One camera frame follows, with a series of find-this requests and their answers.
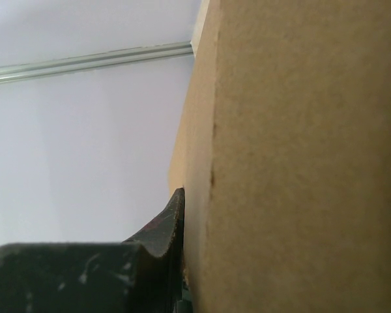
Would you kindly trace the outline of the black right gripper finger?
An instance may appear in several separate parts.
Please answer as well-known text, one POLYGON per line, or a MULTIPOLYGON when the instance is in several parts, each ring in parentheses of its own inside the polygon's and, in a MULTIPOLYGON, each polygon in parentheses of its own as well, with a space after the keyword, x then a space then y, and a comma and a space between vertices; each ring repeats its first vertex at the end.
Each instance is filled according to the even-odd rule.
POLYGON ((0 312, 185 312, 185 193, 121 243, 0 246, 0 312))

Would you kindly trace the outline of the aluminium frame post left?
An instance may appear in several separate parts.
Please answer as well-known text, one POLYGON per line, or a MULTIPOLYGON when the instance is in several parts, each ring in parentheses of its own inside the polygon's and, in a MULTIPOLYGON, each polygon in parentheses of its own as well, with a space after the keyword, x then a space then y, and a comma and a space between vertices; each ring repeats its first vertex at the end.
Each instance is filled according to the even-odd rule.
POLYGON ((0 84, 188 55, 193 55, 192 45, 189 42, 176 42, 53 61, 12 65, 0 67, 0 84))

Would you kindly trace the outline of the brown cardboard box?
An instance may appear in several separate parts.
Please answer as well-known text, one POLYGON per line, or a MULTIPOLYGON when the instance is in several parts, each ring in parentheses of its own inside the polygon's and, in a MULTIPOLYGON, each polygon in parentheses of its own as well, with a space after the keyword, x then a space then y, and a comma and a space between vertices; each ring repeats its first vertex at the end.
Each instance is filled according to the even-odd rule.
POLYGON ((391 1, 204 1, 169 170, 196 312, 391 312, 391 1))

